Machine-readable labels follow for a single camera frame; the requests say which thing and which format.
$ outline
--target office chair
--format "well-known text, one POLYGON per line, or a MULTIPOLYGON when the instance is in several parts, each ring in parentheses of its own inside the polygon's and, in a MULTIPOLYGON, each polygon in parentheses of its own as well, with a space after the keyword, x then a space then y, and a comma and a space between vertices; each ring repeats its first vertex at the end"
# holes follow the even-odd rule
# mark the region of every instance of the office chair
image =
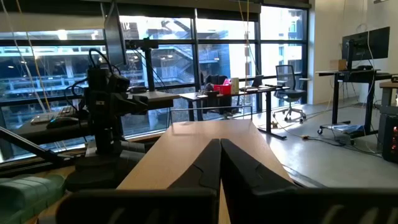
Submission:
MULTIPOLYGON (((287 86, 290 89, 276 91, 274 93, 274 96, 278 99, 284 100, 285 102, 289 102, 289 108, 276 111, 272 115, 275 118, 276 113, 282 112, 282 114, 285 114, 287 112, 285 121, 288 121, 292 119, 290 117, 288 118, 288 116, 291 116, 292 112, 296 112, 300 113, 300 122, 302 122, 303 119, 307 118, 307 115, 303 112, 303 110, 292 108, 292 102, 295 102, 301 99, 301 97, 305 96, 306 91, 300 89, 296 90, 296 77, 293 65, 277 65, 275 66, 275 68, 278 84, 287 86)), ((302 84, 300 86, 300 88, 302 88, 304 81, 307 81, 308 79, 300 78, 299 80, 302 81, 302 84)))
MULTIPOLYGON (((211 83, 214 85, 222 85, 224 80, 228 77, 225 75, 208 75, 205 79, 205 84, 211 83)), ((232 97, 224 97, 219 99, 217 97, 209 96, 207 100, 203 101, 203 107, 218 107, 218 106, 231 106, 232 97)), ((218 109, 218 110, 209 110, 212 113, 224 114, 225 112, 231 112, 231 109, 218 109)))

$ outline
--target red box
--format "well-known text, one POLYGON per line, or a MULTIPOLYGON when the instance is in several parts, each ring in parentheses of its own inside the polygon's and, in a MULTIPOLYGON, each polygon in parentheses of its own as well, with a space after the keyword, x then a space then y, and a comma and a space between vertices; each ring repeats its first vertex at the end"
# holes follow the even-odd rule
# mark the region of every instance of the red box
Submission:
POLYGON ((230 95, 231 85, 214 85, 214 91, 219 91, 222 95, 230 95))

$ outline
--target window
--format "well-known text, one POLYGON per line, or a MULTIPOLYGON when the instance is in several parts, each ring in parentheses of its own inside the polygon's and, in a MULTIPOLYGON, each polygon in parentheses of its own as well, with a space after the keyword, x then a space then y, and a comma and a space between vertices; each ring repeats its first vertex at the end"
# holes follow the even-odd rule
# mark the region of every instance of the window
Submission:
MULTIPOLYGON (((151 52, 150 65, 144 60, 144 53, 127 50, 127 65, 120 66, 121 75, 130 80, 131 86, 149 87, 147 70, 154 69, 153 81, 156 89, 164 91, 161 86, 171 93, 194 92, 199 86, 195 80, 205 79, 208 75, 225 75, 228 78, 239 78, 239 86, 251 85, 252 81, 242 82, 245 77, 252 78, 256 74, 265 76, 263 83, 276 84, 275 66, 293 65, 295 73, 300 77, 306 77, 307 69, 307 34, 304 33, 307 25, 307 11, 302 9, 289 9, 281 7, 262 6, 258 22, 243 22, 240 14, 217 14, 213 11, 198 10, 199 18, 194 21, 193 10, 181 11, 178 16, 182 18, 170 18, 171 11, 161 16, 157 12, 152 13, 151 7, 144 7, 146 16, 131 16, 138 10, 126 9, 124 12, 132 12, 131 15, 120 17, 120 23, 125 40, 142 40, 150 38, 159 40, 159 48, 151 52)), ((258 17, 250 15, 255 21, 258 17)), ((44 93, 47 96, 61 96, 50 100, 52 111, 58 111, 67 103, 63 100, 63 90, 78 80, 86 77, 86 70, 90 65, 88 50, 92 47, 106 53, 103 29, 82 30, 45 30, 28 32, 30 39, 34 40, 33 57, 30 47, 26 47, 21 41, 19 50, 25 57, 22 62, 16 47, 10 46, 13 35, 10 32, 0 32, 0 103, 25 100, 22 105, 2 106, 3 120, 8 129, 19 128, 33 116, 42 113, 42 108, 35 99, 32 87, 35 88, 45 105, 44 93), (64 41, 65 45, 48 46, 49 40, 64 41), (36 72, 35 63, 38 63, 42 83, 36 72), (25 65, 28 66, 32 81, 30 80, 25 65)), ((25 32, 15 32, 18 40, 26 40, 25 32)), ((104 60, 93 54, 94 60, 104 63, 104 60)), ((256 111, 257 102, 265 107, 265 97, 257 99, 256 95, 232 97, 232 106, 251 105, 256 111)), ((283 100, 272 97, 272 107, 287 105, 283 100)), ((188 108, 184 99, 174 100, 173 109, 188 108)), ((249 108, 239 110, 235 116, 250 113, 249 108)), ((223 116, 217 113, 203 115, 204 120, 218 119, 223 116)), ((135 136, 143 133, 163 130, 168 125, 170 113, 168 108, 151 110, 147 115, 125 115, 122 117, 123 130, 126 136, 135 136)), ((173 122, 188 121, 188 111, 176 111, 172 113, 173 122)), ((82 138, 71 139, 64 142, 44 144, 42 147, 54 151, 64 150, 66 147, 78 146, 83 143, 82 138)), ((28 152, 15 146, 12 148, 11 157, 31 156, 28 152)))
POLYGON ((228 78, 244 78, 256 75, 254 44, 200 44, 199 66, 203 77, 225 75, 228 78))
POLYGON ((155 86, 193 83, 191 45, 161 45, 152 51, 155 86))
MULTIPOLYGON (((55 31, 33 31, 28 32, 30 40, 103 40, 102 29, 95 30, 55 30, 55 31)), ((15 32, 17 40, 27 40, 26 32, 15 32)), ((12 40, 11 32, 0 33, 0 40, 12 40)))
MULTIPOLYGON (((245 40, 247 22, 198 19, 198 39, 245 40)), ((254 39, 254 22, 249 22, 249 39, 254 39)))
POLYGON ((261 44, 262 74, 276 75, 276 65, 293 65, 294 73, 301 73, 302 48, 300 44, 261 44))
MULTIPOLYGON (((194 92, 194 87, 177 88, 168 90, 169 93, 181 94, 194 92)), ((172 109, 187 109, 188 103, 184 99, 174 100, 172 109)), ((173 122, 188 121, 188 111, 177 111, 172 114, 173 122)), ((127 114, 122 117, 123 132, 125 136, 133 136, 151 131, 160 131, 167 127, 169 109, 150 110, 146 115, 127 114)))
POLYGON ((126 40, 191 39, 191 20, 187 18, 155 18, 145 16, 120 16, 123 36, 126 40))
POLYGON ((261 39, 262 40, 302 40, 303 39, 302 9, 279 7, 261 7, 261 39))
MULTIPOLYGON (((40 97, 44 97, 35 61, 47 97, 63 96, 66 87, 86 77, 90 64, 88 59, 90 48, 97 48, 105 53, 104 46, 34 47, 35 58, 33 58, 30 47, 19 47, 25 58, 23 62, 16 47, 0 47, 0 101, 34 99, 32 86, 40 97), (25 63, 32 74, 33 84, 25 63)), ((102 58, 99 58, 98 54, 93 54, 93 57, 97 62, 101 62, 102 58)))

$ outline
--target green object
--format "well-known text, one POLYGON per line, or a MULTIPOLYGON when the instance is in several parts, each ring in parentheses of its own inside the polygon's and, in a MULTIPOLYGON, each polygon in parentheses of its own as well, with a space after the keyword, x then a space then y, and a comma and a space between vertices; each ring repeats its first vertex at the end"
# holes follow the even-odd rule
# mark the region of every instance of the green object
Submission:
POLYGON ((0 180, 0 224, 22 224, 38 215, 65 192, 61 175, 23 176, 0 180))

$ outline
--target standing desk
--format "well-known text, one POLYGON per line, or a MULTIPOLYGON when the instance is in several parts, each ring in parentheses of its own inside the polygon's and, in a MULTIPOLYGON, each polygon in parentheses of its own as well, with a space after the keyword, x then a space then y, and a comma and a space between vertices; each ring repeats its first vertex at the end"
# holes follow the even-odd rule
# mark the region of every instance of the standing desk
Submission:
MULTIPOLYGON (((222 97, 231 97, 231 96, 244 96, 244 95, 250 95, 250 94, 257 94, 260 95, 262 93, 266 94, 266 129, 265 133, 272 135, 273 137, 279 138, 279 139, 285 139, 286 136, 279 136, 271 132, 271 92, 277 91, 277 90, 288 90, 289 87, 282 87, 282 88, 275 88, 275 87, 264 87, 260 88, 258 91, 247 91, 243 92, 240 91, 237 94, 231 94, 231 95, 222 95, 219 94, 216 97, 217 98, 222 98, 222 97)), ((207 100, 207 97, 198 97, 198 93, 184 93, 180 94, 181 98, 185 99, 188 101, 188 108, 192 109, 193 108, 193 102, 196 102, 197 108, 201 108, 201 102, 203 100, 207 100)), ((194 121, 195 117, 193 114, 193 110, 188 111, 189 114, 189 120, 194 121)), ((203 121, 203 116, 202 116, 202 111, 197 110, 197 115, 198 115, 198 120, 203 121)))
MULTIPOLYGON (((148 97, 148 110, 173 107, 173 100, 180 98, 179 95, 161 91, 129 93, 129 95, 148 97)), ((36 144, 45 144, 90 135, 87 121, 81 121, 81 128, 78 124, 53 129, 47 129, 46 126, 47 123, 32 125, 30 121, 28 121, 19 129, 13 130, 13 132, 36 144)))
MULTIPOLYGON (((188 169, 214 138, 231 140, 268 169, 292 182, 252 121, 232 119, 173 123, 121 182, 118 189, 166 189, 188 169)), ((222 183, 219 223, 229 223, 222 183)))
POLYGON ((381 73, 377 70, 360 70, 360 71, 326 71, 326 72, 316 72, 320 77, 324 76, 335 76, 335 85, 333 87, 333 109, 331 124, 321 125, 318 130, 318 134, 322 134, 322 129, 332 129, 334 131, 340 131, 335 129, 336 125, 350 124, 350 121, 337 122, 338 113, 338 95, 339 95, 339 82, 351 82, 351 83, 367 83, 368 86, 368 96, 366 99, 366 115, 364 123, 364 132, 355 132, 350 134, 351 143, 353 143, 354 138, 359 138, 362 136, 367 136, 371 134, 377 134, 377 131, 371 131, 371 120, 372 120, 372 109, 373 109, 373 98, 374 98, 374 86, 375 82, 379 80, 391 79, 390 73, 381 73))

